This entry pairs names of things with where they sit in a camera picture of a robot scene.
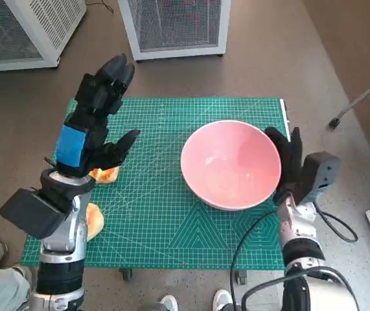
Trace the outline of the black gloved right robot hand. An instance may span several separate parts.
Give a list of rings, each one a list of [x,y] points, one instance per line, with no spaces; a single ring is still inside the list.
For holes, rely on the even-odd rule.
[[[265,134],[275,145],[281,160],[281,177],[277,185],[273,201],[282,204],[287,197],[292,196],[298,203],[300,195],[300,177],[302,169],[303,143],[299,127],[295,127],[290,135],[290,141],[276,128],[267,127]]]

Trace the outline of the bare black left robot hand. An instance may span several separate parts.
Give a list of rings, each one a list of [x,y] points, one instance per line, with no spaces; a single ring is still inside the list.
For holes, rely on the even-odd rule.
[[[116,143],[107,142],[108,117],[122,106],[135,73],[124,53],[107,61],[95,74],[86,73],[75,95],[75,110],[66,118],[56,145],[56,169],[82,178],[92,170],[122,165],[139,130],[130,130]]]

